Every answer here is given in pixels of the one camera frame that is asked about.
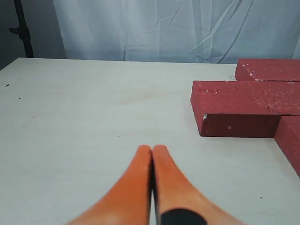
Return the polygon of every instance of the white backdrop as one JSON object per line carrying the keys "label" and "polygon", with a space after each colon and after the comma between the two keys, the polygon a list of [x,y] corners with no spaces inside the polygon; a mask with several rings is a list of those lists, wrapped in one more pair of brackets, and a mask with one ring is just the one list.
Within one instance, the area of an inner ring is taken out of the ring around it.
{"label": "white backdrop", "polygon": [[70,59],[300,59],[300,0],[54,0]]}

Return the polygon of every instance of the wall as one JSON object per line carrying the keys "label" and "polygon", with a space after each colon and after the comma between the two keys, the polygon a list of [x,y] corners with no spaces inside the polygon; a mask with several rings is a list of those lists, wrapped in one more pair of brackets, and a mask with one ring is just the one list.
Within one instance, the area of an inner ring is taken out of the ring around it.
{"label": "wall", "polygon": [[[53,0],[22,0],[36,58],[65,58]],[[25,57],[22,41],[11,34],[19,26],[13,0],[0,0],[0,69],[19,57]]]}

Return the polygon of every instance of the red brick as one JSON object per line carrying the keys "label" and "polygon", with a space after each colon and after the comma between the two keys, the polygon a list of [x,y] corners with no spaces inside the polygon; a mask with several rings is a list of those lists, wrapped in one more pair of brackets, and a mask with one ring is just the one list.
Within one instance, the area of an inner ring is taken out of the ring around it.
{"label": "red brick", "polygon": [[201,136],[273,138],[283,115],[300,115],[300,82],[194,81]]}
{"label": "red brick", "polygon": [[281,117],[275,141],[300,176],[300,116]]}
{"label": "red brick", "polygon": [[300,60],[240,59],[237,81],[300,81]]}

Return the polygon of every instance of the table surface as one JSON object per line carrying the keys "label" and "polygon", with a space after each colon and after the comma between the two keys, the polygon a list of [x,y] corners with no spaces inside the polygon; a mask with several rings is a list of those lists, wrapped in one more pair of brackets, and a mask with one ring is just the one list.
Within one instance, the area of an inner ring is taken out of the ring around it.
{"label": "table surface", "polygon": [[0,71],[0,224],[68,222],[112,187],[138,145],[161,143],[245,223],[298,225],[300,179],[273,139],[198,134],[192,81],[234,80],[235,68],[17,59]]}

